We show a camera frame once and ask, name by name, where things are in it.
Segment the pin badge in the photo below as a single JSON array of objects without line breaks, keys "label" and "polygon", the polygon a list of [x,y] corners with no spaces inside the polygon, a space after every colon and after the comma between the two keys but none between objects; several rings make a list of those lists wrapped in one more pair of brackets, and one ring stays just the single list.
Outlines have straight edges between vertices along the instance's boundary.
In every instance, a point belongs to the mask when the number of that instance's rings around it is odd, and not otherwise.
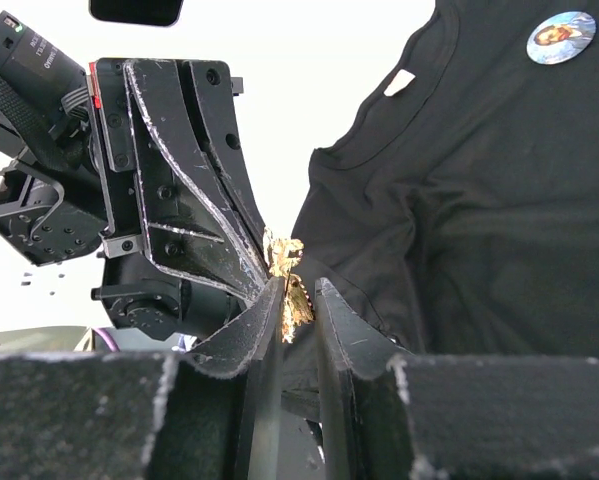
[{"label": "pin badge", "polygon": [[579,55],[597,31],[594,18],[584,12],[564,12],[539,24],[530,34],[528,56],[542,65],[555,65]]}]

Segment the white wall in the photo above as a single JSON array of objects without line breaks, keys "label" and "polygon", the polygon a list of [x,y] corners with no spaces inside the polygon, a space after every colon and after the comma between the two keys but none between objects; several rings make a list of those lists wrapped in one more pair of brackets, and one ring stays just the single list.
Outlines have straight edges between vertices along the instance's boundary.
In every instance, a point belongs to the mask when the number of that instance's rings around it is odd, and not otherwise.
[{"label": "white wall", "polygon": [[[259,209],[273,230],[288,234],[308,190],[312,149],[348,130],[433,2],[185,0],[179,22],[166,29],[95,21],[86,0],[0,0],[1,10],[84,66],[106,56],[227,62],[245,79],[236,109]],[[0,154],[0,169],[7,163]],[[90,300],[102,266],[93,255],[35,268],[0,239],[0,331],[107,325]],[[33,274],[28,287],[20,286],[24,272]]]}]

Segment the white label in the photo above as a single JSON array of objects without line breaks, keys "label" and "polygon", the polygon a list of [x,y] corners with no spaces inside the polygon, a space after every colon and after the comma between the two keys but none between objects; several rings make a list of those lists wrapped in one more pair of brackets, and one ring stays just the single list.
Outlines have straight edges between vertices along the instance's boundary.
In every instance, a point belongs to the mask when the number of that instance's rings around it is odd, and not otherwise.
[{"label": "white label", "polygon": [[386,87],[383,94],[386,97],[392,97],[394,94],[399,93],[406,88],[414,78],[415,76],[409,71],[403,69],[399,70],[395,75],[395,78],[390,82],[390,85]]}]

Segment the purple cable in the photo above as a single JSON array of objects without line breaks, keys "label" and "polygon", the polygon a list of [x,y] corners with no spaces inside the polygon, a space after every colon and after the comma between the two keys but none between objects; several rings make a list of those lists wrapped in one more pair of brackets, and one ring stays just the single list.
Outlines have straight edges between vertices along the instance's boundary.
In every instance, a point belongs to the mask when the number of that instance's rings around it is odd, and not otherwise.
[{"label": "purple cable", "polygon": [[112,338],[112,336],[108,332],[106,332],[103,328],[93,328],[92,331],[101,337],[101,339],[108,346],[108,348],[110,349],[111,352],[119,351],[119,345],[117,345],[117,342],[115,342],[115,339]]}]

